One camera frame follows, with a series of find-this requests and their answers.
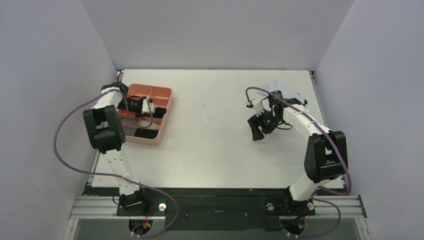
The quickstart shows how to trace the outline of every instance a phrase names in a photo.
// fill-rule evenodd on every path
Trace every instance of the pink tray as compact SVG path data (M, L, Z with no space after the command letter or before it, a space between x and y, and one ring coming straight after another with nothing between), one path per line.
M167 125L168 118L170 116L171 108L173 105L172 89L169 87L162 86L131 84L128 88L127 96L149 97L153 100L153 103L156 107L166 108L166 113L163 115L163 118L153 118L153 122L157 125L160 125L159 130L157 132L157 136L153 139L134 136L136 127L133 125L123 124L123 127L126 129L125 134L127 142L151 146L159 145L164 135L165 127ZM121 120L128 118L126 112L123 110L119 110L118 114ZM139 125L142 120L150 122L150 117L136 118L135 116L132 116L131 118L133 120L138 121Z

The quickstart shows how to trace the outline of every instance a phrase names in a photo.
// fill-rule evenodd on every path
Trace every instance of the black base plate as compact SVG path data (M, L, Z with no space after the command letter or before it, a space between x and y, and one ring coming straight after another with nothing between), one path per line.
M214 189L214 188L159 188L173 196L179 205L179 216L169 231L219 231L264 229L265 231L280 231L280 216L299 216L299 213L288 213L278 209L279 203L289 198L285 188L274 189ZM87 186L86 195L112 196L116 188L100 190ZM152 216L166 215L165 225L169 224L177 212L173 202L167 197L145 189L145 195L154 207ZM274 211L266 207L273 202ZM166 203L166 211L158 210L160 203ZM128 211L119 208L118 216L145 216L146 213Z
M146 208L140 209L137 206L134 207L121 207L121 202L118 202L118 208L116 210L116 215L120 217L132 217L132 216L145 216L149 213L149 206L153 206L153 212L150 216L165 216L165 211L159 210L159 204L167 204L167 197L165 196L151 196L148 198L149 205Z

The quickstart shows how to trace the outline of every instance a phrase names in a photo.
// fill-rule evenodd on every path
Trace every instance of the white tabletop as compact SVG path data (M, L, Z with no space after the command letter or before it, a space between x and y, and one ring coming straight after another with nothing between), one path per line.
M306 109L323 123L308 71L127 69L122 82L172 88L169 120L158 146L124 143L138 180L158 188L286 188L304 171L307 142L296 130L274 130L253 141L245 89L271 79L303 95ZM250 98L259 98L255 90ZM99 157L96 172L112 170ZM93 187L117 187L113 177L95 176ZM338 178L326 184L342 188Z

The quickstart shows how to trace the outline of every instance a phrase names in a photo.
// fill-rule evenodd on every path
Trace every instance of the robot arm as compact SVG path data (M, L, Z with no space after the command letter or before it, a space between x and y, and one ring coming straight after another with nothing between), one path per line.
M102 94L106 92L108 93L101 97L91 109L85 110L82 114L90 144L103 154L114 174L138 182L122 150L126 137L117 113L117 109L126 110L122 93L126 96L128 87L121 82L115 82L101 88ZM128 110L135 113L136 117L149 115L149 106L152 113L155 111L155 105L148 97L127 97L126 100ZM124 179L117 179L117 183L119 201L124 207L145 203L143 189L140 189L138 185Z
M281 91L272 93L283 99ZM329 141L313 124L316 122L315 118L305 113L313 119L311 121L301 114L301 112L304 113L305 107L299 100L296 98L283 99L301 112L283 105L272 96L267 97L270 110L266 110L263 107L263 100L265 99L254 99L247 103L248 108L255 110L255 115L247 121L252 130L254 141L262 140L265 137L264 134L270 134L283 123L292 125L307 141L304 173L293 185L288 187L292 200L304 201L309 199L319 186L345 173ZM321 123L316 123L331 137L347 166L346 137L343 132L332 131Z

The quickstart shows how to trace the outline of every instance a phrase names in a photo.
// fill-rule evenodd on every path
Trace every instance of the gray wall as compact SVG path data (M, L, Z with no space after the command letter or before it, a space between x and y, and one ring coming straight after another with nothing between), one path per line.
M81 0L119 68L314 70L354 0Z
M424 2L356 0L316 69L375 240L422 239Z
M110 57L79 0L0 2L0 239L62 239L87 176L52 150L63 116L115 76ZM59 136L69 163L89 168L81 112Z

